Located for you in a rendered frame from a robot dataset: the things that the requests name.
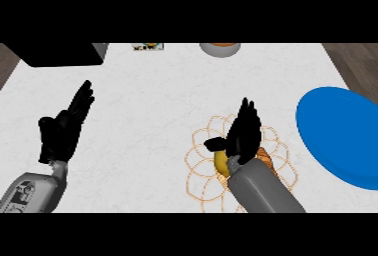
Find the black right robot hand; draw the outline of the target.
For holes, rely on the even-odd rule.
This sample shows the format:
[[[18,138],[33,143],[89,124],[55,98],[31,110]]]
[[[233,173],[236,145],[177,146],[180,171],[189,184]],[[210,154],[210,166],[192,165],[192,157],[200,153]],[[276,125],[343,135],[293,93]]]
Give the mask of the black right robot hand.
[[[244,98],[228,136],[208,139],[204,146],[210,152],[226,151],[228,157],[238,156],[244,165],[257,155],[260,142],[262,121],[254,102]]]

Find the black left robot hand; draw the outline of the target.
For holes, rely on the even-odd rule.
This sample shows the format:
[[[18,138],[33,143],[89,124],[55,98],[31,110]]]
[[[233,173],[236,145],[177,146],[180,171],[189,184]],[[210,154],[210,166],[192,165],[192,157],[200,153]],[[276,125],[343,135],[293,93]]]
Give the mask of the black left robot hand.
[[[49,164],[52,161],[68,162],[73,158],[78,144],[81,126],[93,101],[92,82],[86,80],[74,95],[70,107],[59,112],[55,118],[40,118],[40,163]]]

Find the yellow lemon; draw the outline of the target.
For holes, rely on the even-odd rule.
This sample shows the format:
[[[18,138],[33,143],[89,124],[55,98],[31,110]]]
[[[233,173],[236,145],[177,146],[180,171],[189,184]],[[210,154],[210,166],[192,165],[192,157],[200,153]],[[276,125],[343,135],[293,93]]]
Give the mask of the yellow lemon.
[[[228,156],[226,151],[216,151],[214,152],[214,167],[220,175],[228,178],[231,176],[229,169],[228,169]]]

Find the blue plate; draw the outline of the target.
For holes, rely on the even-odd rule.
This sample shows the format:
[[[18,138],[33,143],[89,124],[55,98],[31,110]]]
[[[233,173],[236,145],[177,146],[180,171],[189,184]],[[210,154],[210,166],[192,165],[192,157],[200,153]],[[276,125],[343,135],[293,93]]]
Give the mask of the blue plate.
[[[295,111],[301,140],[313,158],[344,182],[378,190],[378,104],[338,87],[319,87]]]

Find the orange-brown croissant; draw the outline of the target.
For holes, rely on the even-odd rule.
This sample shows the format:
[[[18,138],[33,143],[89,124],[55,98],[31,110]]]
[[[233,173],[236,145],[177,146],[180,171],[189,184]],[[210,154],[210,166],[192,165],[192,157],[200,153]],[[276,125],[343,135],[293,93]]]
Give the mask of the orange-brown croissant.
[[[267,165],[270,170],[275,170],[275,168],[273,168],[273,161],[272,161],[270,155],[267,154],[267,152],[266,152],[263,147],[259,148],[256,158],[263,161],[263,163]]]

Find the black appliance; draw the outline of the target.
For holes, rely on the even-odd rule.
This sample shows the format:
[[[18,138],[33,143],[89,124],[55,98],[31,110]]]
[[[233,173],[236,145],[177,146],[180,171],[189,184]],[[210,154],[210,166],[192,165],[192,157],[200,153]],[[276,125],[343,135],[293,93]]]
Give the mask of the black appliance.
[[[31,67],[101,65],[108,43],[11,43],[5,45]]]

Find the grey bowl with orange content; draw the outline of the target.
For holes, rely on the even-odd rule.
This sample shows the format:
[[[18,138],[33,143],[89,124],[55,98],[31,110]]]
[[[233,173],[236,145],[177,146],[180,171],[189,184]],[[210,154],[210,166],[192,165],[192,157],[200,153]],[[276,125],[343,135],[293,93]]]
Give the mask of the grey bowl with orange content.
[[[200,47],[210,56],[226,58],[236,54],[241,49],[241,44],[214,45],[213,43],[201,43]]]

